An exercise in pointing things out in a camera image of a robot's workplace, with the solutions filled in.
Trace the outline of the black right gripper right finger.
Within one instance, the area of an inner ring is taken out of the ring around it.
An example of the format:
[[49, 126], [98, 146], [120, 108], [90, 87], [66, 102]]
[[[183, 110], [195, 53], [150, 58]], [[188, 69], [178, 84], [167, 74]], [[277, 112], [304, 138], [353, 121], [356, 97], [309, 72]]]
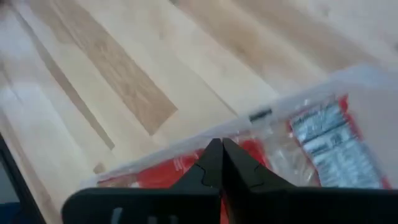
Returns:
[[295, 188], [229, 138], [223, 139], [223, 185], [247, 190]]

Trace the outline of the red popcorn bag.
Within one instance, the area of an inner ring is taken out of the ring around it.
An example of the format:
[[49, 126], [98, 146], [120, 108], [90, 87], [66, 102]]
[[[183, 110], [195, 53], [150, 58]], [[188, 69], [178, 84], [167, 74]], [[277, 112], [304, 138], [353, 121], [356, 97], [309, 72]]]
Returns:
[[305, 106], [292, 113], [286, 125], [322, 187], [391, 188], [349, 112], [348, 95]]
[[[264, 145], [258, 139], [238, 139], [238, 145], [255, 158], [260, 164], [269, 167], [269, 161], [264, 152]], [[140, 187], [146, 189], [167, 188], [181, 178], [201, 157], [204, 148], [199, 148], [186, 155], [168, 159], [160, 164], [142, 171], [129, 171], [97, 181], [98, 187]]]

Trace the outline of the blue sheet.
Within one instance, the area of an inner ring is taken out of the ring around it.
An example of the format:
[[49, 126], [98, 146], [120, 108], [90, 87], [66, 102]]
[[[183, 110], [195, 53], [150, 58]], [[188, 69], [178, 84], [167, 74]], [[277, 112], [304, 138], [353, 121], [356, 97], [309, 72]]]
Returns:
[[18, 202], [0, 203], [0, 224], [25, 224]]

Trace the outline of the black metal table frame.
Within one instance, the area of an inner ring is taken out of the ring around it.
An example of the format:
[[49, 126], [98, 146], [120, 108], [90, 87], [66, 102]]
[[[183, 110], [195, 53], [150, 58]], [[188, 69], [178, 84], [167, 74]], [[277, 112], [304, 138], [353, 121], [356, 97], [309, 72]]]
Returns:
[[0, 161], [19, 200], [21, 209], [17, 214], [21, 214], [25, 217], [25, 220], [27, 220], [27, 223], [24, 224], [46, 224], [46, 221], [1, 134]]

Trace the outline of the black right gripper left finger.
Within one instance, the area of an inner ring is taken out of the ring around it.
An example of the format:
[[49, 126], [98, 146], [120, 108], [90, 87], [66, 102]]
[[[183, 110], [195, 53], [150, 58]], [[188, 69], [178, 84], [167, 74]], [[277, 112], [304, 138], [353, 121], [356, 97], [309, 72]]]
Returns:
[[222, 188], [223, 143], [212, 139], [194, 165], [173, 184], [173, 189], [205, 190]]

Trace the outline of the clear plastic bin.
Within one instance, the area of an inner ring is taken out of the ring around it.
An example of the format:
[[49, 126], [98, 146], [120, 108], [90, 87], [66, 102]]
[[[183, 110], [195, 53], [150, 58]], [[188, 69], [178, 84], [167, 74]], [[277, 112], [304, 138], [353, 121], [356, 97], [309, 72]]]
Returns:
[[98, 174], [83, 183], [129, 171], [142, 171], [168, 159], [206, 148], [214, 138], [258, 139], [264, 145], [269, 167], [278, 176], [301, 187], [321, 186], [315, 168], [290, 134], [286, 121], [292, 113], [329, 96], [348, 95], [349, 112], [391, 189], [398, 189], [398, 77], [376, 67], [358, 65], [335, 73], [325, 83], [276, 101], [249, 115], [240, 116], [188, 138], [141, 160]]

